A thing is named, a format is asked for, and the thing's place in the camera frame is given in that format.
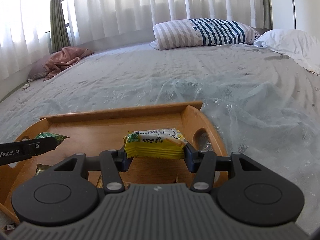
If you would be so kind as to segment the yellow snack packet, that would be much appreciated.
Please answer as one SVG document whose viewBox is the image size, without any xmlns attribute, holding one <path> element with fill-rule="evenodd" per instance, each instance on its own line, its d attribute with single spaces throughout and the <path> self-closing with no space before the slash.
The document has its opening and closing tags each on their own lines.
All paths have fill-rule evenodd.
<svg viewBox="0 0 320 240">
<path fill-rule="evenodd" d="M 187 143 L 183 134 L 174 128 L 133 131 L 124 137 L 124 150 L 128 158 L 183 159 Z"/>
</svg>

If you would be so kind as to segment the red peanut snack bag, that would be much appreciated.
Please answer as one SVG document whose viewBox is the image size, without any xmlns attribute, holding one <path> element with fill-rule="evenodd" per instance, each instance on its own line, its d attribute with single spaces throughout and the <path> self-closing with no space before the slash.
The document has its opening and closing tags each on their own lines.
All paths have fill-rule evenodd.
<svg viewBox="0 0 320 240">
<path fill-rule="evenodd" d="M 126 190 L 129 188 L 130 185 L 131 185 L 131 183 L 129 183 L 129 182 L 125 182 L 125 181 L 123 182 L 124 189 L 126 189 Z M 107 189 L 113 190 L 113 191 L 118 190 L 120 188 L 120 186 L 121 186 L 121 184 L 118 182 L 107 183 Z M 98 181 L 96 183 L 96 187 L 99 189 L 104 188 L 102 175 L 99 176 Z"/>
</svg>

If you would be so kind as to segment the gold foil snack packet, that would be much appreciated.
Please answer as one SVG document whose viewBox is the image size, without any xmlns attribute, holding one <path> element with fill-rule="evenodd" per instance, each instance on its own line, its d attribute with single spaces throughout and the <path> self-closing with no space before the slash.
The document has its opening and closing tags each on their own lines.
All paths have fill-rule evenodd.
<svg viewBox="0 0 320 240">
<path fill-rule="evenodd" d="M 38 175 L 38 174 L 40 174 L 41 172 L 48 170 L 49 168 L 51 168 L 51 165 L 36 164 L 36 172 L 35 172 L 35 175 Z"/>
</svg>

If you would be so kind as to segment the wooden serving tray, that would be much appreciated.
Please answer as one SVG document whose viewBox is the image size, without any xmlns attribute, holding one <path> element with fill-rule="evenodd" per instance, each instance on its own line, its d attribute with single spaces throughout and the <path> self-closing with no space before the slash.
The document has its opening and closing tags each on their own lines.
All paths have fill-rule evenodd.
<svg viewBox="0 0 320 240">
<path fill-rule="evenodd" d="M 11 195 L 18 185 L 34 176 L 37 163 L 55 165 L 75 153 L 93 157 L 104 150 L 119 149 L 125 135 L 132 131 L 175 128 L 197 150 L 201 149 L 199 137 L 206 133 L 214 152 L 226 156 L 223 141 L 200 111 L 201 107 L 202 102 L 195 101 L 42 116 L 17 140 L 33 139 L 41 132 L 66 135 L 68 139 L 55 150 L 21 161 L 14 168 L 1 167 L 1 211 L 15 223 L 19 222 L 11 205 Z"/>
</svg>

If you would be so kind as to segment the small object by pillow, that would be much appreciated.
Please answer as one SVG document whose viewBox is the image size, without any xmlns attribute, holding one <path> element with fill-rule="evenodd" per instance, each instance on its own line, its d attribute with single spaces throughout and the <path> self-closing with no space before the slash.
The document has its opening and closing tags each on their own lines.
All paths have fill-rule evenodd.
<svg viewBox="0 0 320 240">
<path fill-rule="evenodd" d="M 29 88 L 29 87 L 30 87 L 30 84 L 27 83 L 27 84 L 25 84 L 25 85 L 22 86 L 22 89 L 25 90 L 25 89 L 27 89 L 27 88 Z"/>
</svg>

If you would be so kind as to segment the light blue bedspread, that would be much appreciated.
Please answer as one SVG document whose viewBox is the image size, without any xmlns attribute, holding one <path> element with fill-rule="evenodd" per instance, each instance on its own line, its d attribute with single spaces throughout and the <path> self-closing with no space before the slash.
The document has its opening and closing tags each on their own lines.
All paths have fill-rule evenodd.
<svg viewBox="0 0 320 240">
<path fill-rule="evenodd" d="M 1 142 L 44 115 L 184 101 L 203 102 L 228 152 L 297 184 L 305 196 L 299 226 L 319 227 L 319 76 L 268 49 L 139 44 L 93 54 L 6 98 Z"/>
</svg>

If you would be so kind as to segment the purple pillow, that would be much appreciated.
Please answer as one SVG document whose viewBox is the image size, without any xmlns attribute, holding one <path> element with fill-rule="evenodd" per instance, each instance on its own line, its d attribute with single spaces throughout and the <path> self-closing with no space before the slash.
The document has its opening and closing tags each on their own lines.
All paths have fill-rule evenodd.
<svg viewBox="0 0 320 240">
<path fill-rule="evenodd" d="M 47 62 L 51 59 L 51 57 L 52 55 L 47 55 L 39 59 L 38 61 L 32 63 L 28 79 L 45 79 L 48 73 L 50 72 L 50 67 L 48 66 Z"/>
</svg>

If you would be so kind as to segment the pink crumpled cloth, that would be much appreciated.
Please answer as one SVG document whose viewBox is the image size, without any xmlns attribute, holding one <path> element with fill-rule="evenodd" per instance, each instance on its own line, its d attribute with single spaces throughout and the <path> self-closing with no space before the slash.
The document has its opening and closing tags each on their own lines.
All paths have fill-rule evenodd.
<svg viewBox="0 0 320 240">
<path fill-rule="evenodd" d="M 45 63 L 46 75 L 44 80 L 52 79 L 57 76 L 57 74 L 77 64 L 81 59 L 92 54 L 94 54 L 94 51 L 87 48 L 62 48 L 60 51 L 54 53 Z"/>
</svg>

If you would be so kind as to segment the green drape curtain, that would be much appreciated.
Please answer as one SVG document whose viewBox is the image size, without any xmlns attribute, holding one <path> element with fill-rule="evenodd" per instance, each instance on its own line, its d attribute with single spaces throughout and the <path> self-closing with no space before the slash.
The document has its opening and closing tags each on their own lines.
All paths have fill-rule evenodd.
<svg viewBox="0 0 320 240">
<path fill-rule="evenodd" d="M 61 0 L 50 0 L 50 40 L 54 53 L 71 45 Z"/>
</svg>

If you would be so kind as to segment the striped pillow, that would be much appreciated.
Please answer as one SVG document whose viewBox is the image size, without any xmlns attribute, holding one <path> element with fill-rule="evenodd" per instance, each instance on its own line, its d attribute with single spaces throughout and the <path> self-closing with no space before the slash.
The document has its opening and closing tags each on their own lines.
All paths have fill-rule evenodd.
<svg viewBox="0 0 320 240">
<path fill-rule="evenodd" d="M 155 40 L 150 43 L 157 50 L 181 47 L 220 46 L 225 44 L 253 44 L 260 37 L 254 28 L 236 21 L 214 18 L 174 20 L 153 26 Z"/>
</svg>

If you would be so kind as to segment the white sheer curtain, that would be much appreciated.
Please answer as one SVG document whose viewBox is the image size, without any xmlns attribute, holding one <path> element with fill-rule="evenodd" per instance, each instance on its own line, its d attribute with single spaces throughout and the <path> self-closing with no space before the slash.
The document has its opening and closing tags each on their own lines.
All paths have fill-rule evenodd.
<svg viewBox="0 0 320 240">
<path fill-rule="evenodd" d="M 221 18 L 261 28 L 263 0 L 59 0 L 72 45 L 184 18 Z M 52 0 L 1 0 L 1 79 L 49 53 Z"/>
</svg>

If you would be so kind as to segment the green drape right side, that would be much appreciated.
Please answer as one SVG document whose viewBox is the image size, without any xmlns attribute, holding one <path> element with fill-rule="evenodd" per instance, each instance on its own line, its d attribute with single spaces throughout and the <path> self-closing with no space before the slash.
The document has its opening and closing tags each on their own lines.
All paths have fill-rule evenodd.
<svg viewBox="0 0 320 240">
<path fill-rule="evenodd" d="M 264 7 L 264 29 L 272 29 L 271 0 L 263 0 Z"/>
</svg>

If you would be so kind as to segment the white pillow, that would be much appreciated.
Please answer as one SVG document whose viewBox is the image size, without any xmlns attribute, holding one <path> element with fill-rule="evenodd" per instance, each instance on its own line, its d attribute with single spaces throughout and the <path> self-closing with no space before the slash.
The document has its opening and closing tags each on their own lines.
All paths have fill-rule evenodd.
<svg viewBox="0 0 320 240">
<path fill-rule="evenodd" d="M 257 38 L 254 45 L 286 55 L 307 71 L 319 75 L 319 39 L 304 31 L 272 29 Z"/>
</svg>

